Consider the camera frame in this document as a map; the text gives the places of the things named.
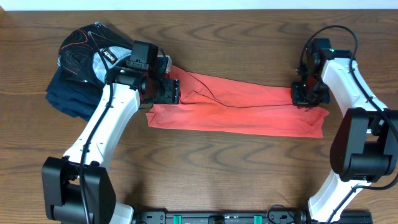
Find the red soccer t-shirt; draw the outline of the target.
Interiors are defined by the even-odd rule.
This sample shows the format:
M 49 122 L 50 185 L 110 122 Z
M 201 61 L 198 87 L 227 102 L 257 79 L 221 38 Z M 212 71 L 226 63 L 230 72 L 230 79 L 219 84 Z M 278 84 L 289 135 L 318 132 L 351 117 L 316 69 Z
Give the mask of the red soccer t-shirt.
M 264 86 L 186 72 L 172 67 L 180 81 L 177 105 L 154 105 L 147 112 L 152 128 L 219 131 L 262 136 L 322 138 L 328 115 L 320 107 L 292 104 L 288 87 Z

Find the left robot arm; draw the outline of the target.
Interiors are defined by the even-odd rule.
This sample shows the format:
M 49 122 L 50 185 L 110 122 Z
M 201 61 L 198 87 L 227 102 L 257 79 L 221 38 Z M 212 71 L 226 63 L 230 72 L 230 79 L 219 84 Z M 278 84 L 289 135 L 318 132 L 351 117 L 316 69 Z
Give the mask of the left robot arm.
M 108 175 L 120 137 L 141 104 L 176 105 L 180 83 L 166 78 L 172 60 L 163 49 L 136 40 L 126 63 L 109 69 L 101 101 L 63 157 L 42 166 L 45 213 L 60 223 L 134 223 Z

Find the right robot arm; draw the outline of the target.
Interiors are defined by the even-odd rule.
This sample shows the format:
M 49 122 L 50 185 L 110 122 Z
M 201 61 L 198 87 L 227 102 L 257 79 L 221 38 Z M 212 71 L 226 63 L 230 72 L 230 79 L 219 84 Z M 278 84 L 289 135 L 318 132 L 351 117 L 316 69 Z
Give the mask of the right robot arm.
M 299 223 L 371 223 L 367 213 L 346 212 L 360 191 L 376 190 L 397 164 L 397 111 L 390 110 L 361 76 L 354 53 L 334 49 L 329 39 L 311 38 L 292 85 L 292 103 L 313 108 L 333 96 L 343 120 L 330 148 L 331 171 L 307 201 Z

